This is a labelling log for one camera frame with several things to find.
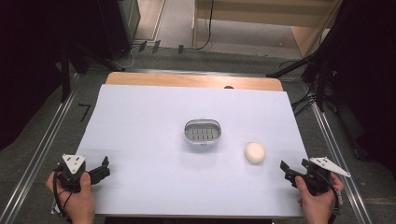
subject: metal frame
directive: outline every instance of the metal frame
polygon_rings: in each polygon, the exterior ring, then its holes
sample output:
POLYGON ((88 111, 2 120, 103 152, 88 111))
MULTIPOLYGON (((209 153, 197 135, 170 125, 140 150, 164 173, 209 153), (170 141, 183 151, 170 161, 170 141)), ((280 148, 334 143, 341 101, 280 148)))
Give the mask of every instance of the metal frame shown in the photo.
MULTIPOLYGON (((265 75, 260 74, 239 74, 239 73, 218 73, 218 72, 199 72, 199 71, 176 71, 176 70, 152 70, 152 69, 137 69, 133 72, 139 73, 165 73, 165 74, 184 74, 184 75, 215 75, 215 76, 231 76, 231 77, 265 77, 265 75)), ((284 81, 295 81, 297 80, 295 77, 282 78, 284 81)), ((41 140, 35 155, 31 159, 29 165, 27 166, 23 176, 21 177, 20 182, 17 187, 14 189, 12 196, 7 204, 6 209, 4 210, 2 216, 0 216, 0 223, 13 223, 15 217, 17 216, 21 205, 24 202, 24 199, 29 192, 30 187, 32 186, 35 177, 38 173, 41 164, 43 163, 48 151, 50 150, 51 143, 58 132, 64 117, 74 100, 76 95, 78 86, 79 86, 79 74, 75 73, 72 80, 74 88, 71 91, 69 97, 65 100, 64 103, 60 104, 54 118, 49 124, 48 129, 46 130, 43 139, 41 140)), ((313 111, 318 121, 318 125, 322 130, 323 136, 326 140, 326 144, 328 145, 329 151, 332 155, 332 160, 338 166, 348 171, 347 164, 344 161, 341 150, 338 147, 336 140, 332 134, 331 127, 326 119, 326 116, 323 112, 320 112, 318 106, 313 104, 313 111)), ((368 211, 364 205, 363 198, 353 181, 353 178, 341 177, 343 183, 346 187, 346 194, 351 202, 352 208, 355 212, 355 216, 360 224, 368 224, 373 223, 370 219, 368 211)))
POLYGON ((59 105, 55 116, 50 122, 49 127, 35 151, 35 155, 30 160, 29 165, 26 167, 25 172, 8 201, 6 209, 3 211, 2 216, 0 216, 0 223, 13 223, 15 217, 20 211, 21 205, 23 204, 30 187, 32 187, 35 177, 37 176, 37 173, 50 150, 52 141, 61 127, 64 117, 76 95, 76 89, 79 83, 79 75, 77 73, 74 74, 72 82, 76 87, 71 91, 65 101, 59 105))

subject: wooden table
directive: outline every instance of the wooden table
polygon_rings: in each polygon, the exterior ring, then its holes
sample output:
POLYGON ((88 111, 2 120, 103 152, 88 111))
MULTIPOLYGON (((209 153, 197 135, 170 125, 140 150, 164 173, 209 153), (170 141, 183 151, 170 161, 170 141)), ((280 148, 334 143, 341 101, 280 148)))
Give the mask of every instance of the wooden table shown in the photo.
POLYGON ((165 73, 113 72, 108 75, 106 84, 208 88, 229 86, 240 90, 283 91, 280 81, 276 78, 197 76, 165 73))
POLYGON ((111 73, 99 93, 78 154, 90 155, 89 170, 104 156, 111 161, 112 175, 93 188, 99 215, 302 215, 300 207, 292 203, 298 199, 298 191, 284 179, 279 164, 285 160, 298 166, 306 152, 290 101, 277 79, 111 73), (246 91, 223 90, 226 86, 246 91), (195 148, 185 141, 185 124, 195 118, 217 120, 221 140, 207 148, 195 148), (286 134, 288 140, 279 133, 286 134), (269 156, 265 162, 246 160, 243 152, 249 142, 266 146, 269 156))

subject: small basket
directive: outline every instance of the small basket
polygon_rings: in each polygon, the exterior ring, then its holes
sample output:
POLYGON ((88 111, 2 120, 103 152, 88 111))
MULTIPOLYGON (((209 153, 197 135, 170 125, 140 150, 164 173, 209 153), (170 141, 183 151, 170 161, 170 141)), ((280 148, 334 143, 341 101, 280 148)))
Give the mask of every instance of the small basket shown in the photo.
POLYGON ((221 128, 213 119, 194 119, 186 124, 184 136, 194 145, 206 146, 220 139, 221 128))

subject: person's arm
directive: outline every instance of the person's arm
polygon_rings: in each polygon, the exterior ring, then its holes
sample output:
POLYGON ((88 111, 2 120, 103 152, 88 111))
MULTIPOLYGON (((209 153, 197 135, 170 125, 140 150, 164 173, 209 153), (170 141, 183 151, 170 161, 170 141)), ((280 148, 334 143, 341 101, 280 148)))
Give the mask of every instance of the person's arm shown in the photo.
MULTIPOLYGON (((49 175, 46 186, 53 193, 53 176, 52 172, 49 175)), ((72 219, 73 224, 92 224, 95 216, 95 201, 91 189, 91 178, 87 172, 81 175, 79 180, 81 185, 81 192, 73 193, 67 204, 64 206, 64 211, 72 219)), ((70 195, 70 192, 64 191, 60 184, 57 184, 57 191, 61 204, 64 204, 70 195)))
MULTIPOLYGON (((341 180, 335 175, 331 174, 333 186, 341 191, 344 185, 341 180)), ((295 178, 297 189, 300 191, 301 199, 300 206, 303 208, 306 224, 327 224, 332 213, 332 207, 335 201, 334 194, 331 190, 318 196, 313 196, 309 193, 304 180, 296 176, 295 178)))

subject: white tabletop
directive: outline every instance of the white tabletop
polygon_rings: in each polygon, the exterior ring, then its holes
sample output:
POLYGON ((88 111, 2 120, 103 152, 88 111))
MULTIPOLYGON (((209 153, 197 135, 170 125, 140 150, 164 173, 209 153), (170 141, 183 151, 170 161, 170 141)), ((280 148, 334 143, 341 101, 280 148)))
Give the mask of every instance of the white tabletop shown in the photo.
POLYGON ((304 145, 283 91, 104 85, 78 148, 87 169, 108 156, 111 175, 93 186, 107 216, 301 217, 298 190, 279 165, 305 172, 304 145), (184 138, 192 119, 214 119, 213 146, 184 138), (266 148, 259 164, 250 142, 266 148))

